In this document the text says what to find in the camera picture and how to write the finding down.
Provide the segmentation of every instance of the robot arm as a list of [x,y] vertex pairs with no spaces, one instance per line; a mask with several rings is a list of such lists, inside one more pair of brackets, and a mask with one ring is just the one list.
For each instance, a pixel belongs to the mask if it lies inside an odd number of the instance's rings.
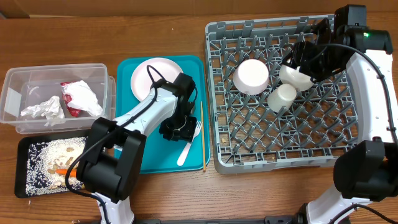
[[[154,83],[149,96],[130,112],[114,121],[99,118],[93,123],[84,151],[118,126],[138,116],[110,140],[87,152],[77,167],[77,179],[84,183],[86,190],[104,201],[110,223],[128,224],[134,221],[129,195],[139,176],[147,136],[160,125],[159,132],[164,138],[192,141],[197,120],[190,116],[194,102],[188,102],[188,99],[194,89],[192,77],[183,73],[173,83],[159,80]],[[122,149],[120,159],[105,154],[104,147]],[[99,202],[98,205],[101,223],[105,224],[103,208]]]
[[[392,84],[390,36],[387,31],[366,27],[364,6],[338,9],[333,33],[327,19],[312,27],[312,31],[317,34],[317,41],[296,43],[283,66],[300,66],[300,72],[313,82],[346,69],[359,118],[358,145],[337,159],[335,184],[315,201],[303,205],[297,214],[297,223],[326,224],[353,204],[367,205],[398,195],[398,142],[394,139],[397,130],[389,121],[386,92],[395,122],[398,105]],[[362,55],[342,45],[368,56],[380,69],[387,87]],[[353,211],[348,210],[335,223]]]

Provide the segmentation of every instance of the dish rack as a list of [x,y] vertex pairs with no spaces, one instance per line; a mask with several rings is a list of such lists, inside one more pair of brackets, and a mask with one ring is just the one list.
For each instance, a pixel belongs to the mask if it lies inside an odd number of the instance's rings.
[[[355,146],[358,117],[349,79],[341,72],[298,92],[290,108],[273,112],[269,93],[281,81],[279,69],[296,42],[314,42],[310,26],[333,15],[211,22],[206,26],[206,67],[216,170],[221,174],[298,166],[333,166]],[[259,95],[233,85],[246,59],[264,62],[269,84]]]

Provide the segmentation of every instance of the red packaging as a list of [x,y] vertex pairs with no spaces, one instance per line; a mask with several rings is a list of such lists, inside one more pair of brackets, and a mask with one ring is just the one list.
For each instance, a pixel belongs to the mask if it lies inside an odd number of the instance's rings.
[[[61,86],[64,87],[65,85],[69,84],[70,82],[64,82],[61,83]],[[70,113],[70,115],[74,116],[75,118],[77,118],[79,116],[79,113],[81,110],[75,109],[75,108],[71,108],[68,106],[68,103],[71,102],[72,97],[69,94],[64,94],[63,93],[63,88],[62,88],[62,98],[65,102],[65,104],[67,105],[68,111]]]

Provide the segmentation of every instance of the white bowl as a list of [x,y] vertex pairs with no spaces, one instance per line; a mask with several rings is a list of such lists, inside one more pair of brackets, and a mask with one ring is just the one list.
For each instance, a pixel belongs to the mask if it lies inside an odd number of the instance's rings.
[[268,68],[260,60],[249,59],[242,62],[234,73],[234,85],[245,94],[256,95],[268,85]]
[[282,65],[279,70],[279,78],[283,84],[290,84],[298,91],[305,91],[313,85],[311,77],[299,72],[300,67],[297,69],[290,68],[289,66]]

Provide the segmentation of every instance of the wooden table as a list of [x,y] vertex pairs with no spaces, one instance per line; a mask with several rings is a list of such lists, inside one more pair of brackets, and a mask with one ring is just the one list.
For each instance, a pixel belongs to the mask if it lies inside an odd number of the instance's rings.
[[[124,59],[196,55],[205,61],[205,26],[213,21],[298,16],[92,17],[0,21],[0,82],[10,68],[69,63],[104,63],[116,76]],[[368,25],[390,32],[398,46],[398,14],[369,13]],[[393,73],[398,84],[398,63]],[[71,193],[19,199],[14,195],[17,144],[14,127],[0,126],[0,223],[71,223],[99,220],[93,199]],[[332,183],[332,168],[276,170],[221,175],[208,170],[142,175],[131,194],[137,218],[163,220],[264,218],[289,215],[320,196]],[[398,198],[371,205],[398,220]],[[352,214],[354,223],[383,223],[369,212]]]

